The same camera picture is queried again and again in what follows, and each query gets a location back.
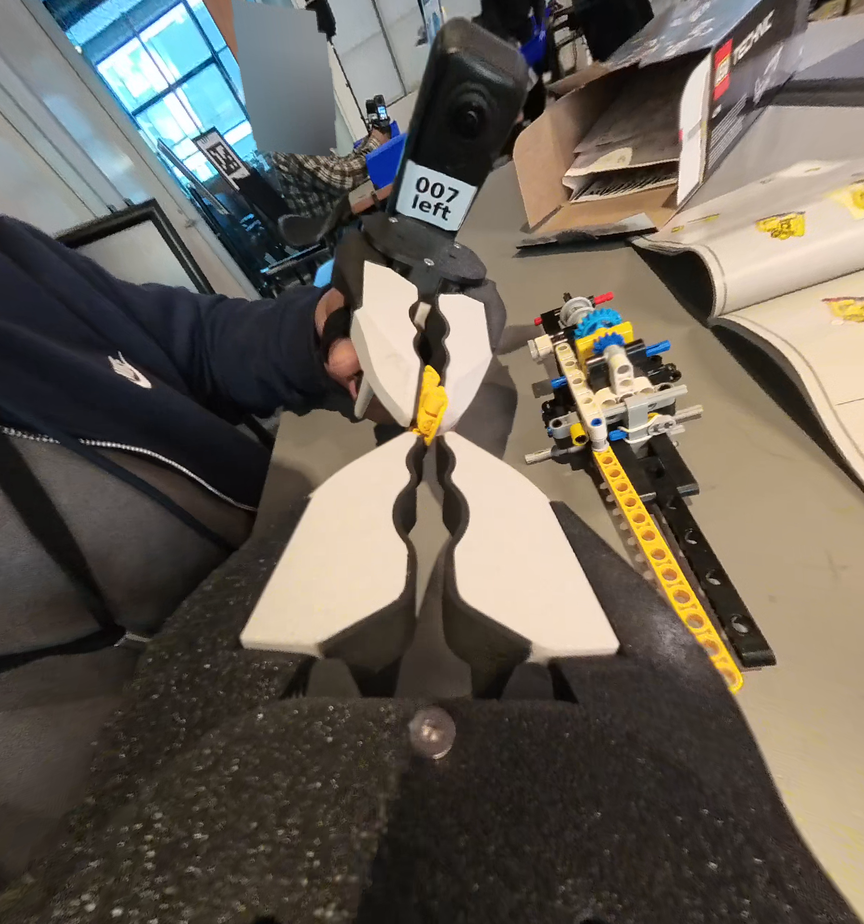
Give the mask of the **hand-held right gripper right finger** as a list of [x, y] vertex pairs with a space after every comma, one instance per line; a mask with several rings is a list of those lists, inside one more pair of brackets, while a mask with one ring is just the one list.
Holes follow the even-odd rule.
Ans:
[[436, 440], [449, 529], [442, 621], [467, 664], [605, 656], [619, 641], [546, 495], [458, 433]]

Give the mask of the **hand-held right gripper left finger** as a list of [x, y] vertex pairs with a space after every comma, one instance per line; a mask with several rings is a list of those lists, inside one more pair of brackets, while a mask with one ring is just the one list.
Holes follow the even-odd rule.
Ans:
[[398, 661], [415, 632], [416, 488], [424, 440], [403, 433], [312, 492], [241, 631], [250, 651]]

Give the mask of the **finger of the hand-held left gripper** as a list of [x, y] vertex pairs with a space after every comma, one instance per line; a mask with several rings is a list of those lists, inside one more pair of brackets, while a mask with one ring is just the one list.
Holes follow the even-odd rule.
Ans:
[[482, 302], [469, 295], [440, 294], [432, 303], [419, 303], [413, 320], [420, 367], [417, 401], [426, 364], [438, 372], [449, 399], [438, 436], [453, 430], [461, 421], [491, 362], [485, 309]]
[[416, 286], [392, 268], [366, 262], [362, 297], [354, 309], [351, 339], [362, 367], [355, 416], [362, 419], [372, 402], [399, 426], [413, 430], [419, 387], [419, 358], [414, 311], [422, 299]]

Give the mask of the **yellow lego connector piece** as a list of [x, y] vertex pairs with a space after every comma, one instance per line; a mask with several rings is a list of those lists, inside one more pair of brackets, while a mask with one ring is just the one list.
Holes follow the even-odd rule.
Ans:
[[438, 434], [449, 406], [449, 399], [438, 372], [426, 364], [422, 373], [412, 432], [429, 446]]

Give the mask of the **person's left forearm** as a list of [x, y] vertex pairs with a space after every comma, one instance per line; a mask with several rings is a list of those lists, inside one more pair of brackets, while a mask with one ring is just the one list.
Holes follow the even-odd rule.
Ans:
[[122, 289], [127, 311], [189, 393], [222, 419], [266, 419], [279, 410], [351, 414], [354, 400], [328, 375], [318, 352], [315, 312], [326, 289], [299, 286], [254, 301], [154, 283]]

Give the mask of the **lego vehicle model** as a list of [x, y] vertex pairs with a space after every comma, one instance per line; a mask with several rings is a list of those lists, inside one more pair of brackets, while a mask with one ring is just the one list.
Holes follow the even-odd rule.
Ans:
[[698, 480], [678, 438], [703, 408], [668, 360], [668, 340], [639, 337], [614, 295], [565, 293], [534, 319], [528, 341], [546, 378], [548, 447], [525, 455], [589, 474], [627, 543], [633, 566], [666, 600], [737, 694], [745, 676], [776, 665], [773, 648], [692, 514]]

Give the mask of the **cardboard lego box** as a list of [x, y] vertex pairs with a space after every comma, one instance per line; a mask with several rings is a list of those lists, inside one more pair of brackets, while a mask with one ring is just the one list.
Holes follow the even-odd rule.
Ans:
[[[513, 162], [527, 231], [517, 247], [661, 231], [688, 206], [800, 61], [807, 2], [672, 2], [612, 52], [546, 88], [541, 116], [519, 135]], [[639, 71], [683, 67], [676, 183], [572, 202], [562, 178], [574, 149]]]

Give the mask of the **person's left hand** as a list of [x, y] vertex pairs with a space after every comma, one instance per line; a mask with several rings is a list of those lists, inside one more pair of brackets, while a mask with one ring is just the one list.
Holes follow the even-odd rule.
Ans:
[[346, 296], [330, 286], [322, 293], [316, 307], [315, 327], [318, 352], [326, 372], [355, 400], [363, 372], [352, 341], [353, 315]]

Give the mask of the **black tripod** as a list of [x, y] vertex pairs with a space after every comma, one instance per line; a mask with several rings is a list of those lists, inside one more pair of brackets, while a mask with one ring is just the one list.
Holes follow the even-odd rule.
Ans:
[[336, 47], [336, 20], [329, 1], [305, 1], [305, 9], [315, 13], [318, 30], [329, 44], [330, 70], [336, 107], [354, 139], [368, 133], [368, 121], [358, 104], [355, 90], [351, 84]]

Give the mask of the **printed paper bags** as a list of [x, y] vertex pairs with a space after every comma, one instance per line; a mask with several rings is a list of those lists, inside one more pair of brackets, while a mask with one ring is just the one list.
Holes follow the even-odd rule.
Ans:
[[561, 182], [572, 202], [593, 202], [676, 183], [685, 69], [639, 71], [574, 149]]

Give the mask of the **printed marker sign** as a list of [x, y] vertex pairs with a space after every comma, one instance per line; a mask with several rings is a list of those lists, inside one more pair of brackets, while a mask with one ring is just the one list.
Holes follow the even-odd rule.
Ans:
[[224, 180], [234, 190], [241, 191], [241, 183], [249, 179], [251, 171], [218, 129], [199, 133], [192, 142]]

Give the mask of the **black-framed panel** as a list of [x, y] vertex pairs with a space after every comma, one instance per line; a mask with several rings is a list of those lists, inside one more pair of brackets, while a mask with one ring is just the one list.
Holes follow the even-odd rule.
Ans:
[[56, 239], [121, 280], [214, 293], [207, 275], [155, 199], [73, 227]]

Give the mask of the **open instruction booklet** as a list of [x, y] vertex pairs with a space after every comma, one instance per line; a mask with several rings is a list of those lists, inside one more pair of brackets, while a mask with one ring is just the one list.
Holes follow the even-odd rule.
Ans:
[[799, 70], [634, 248], [784, 369], [864, 487], [864, 14], [809, 26]]

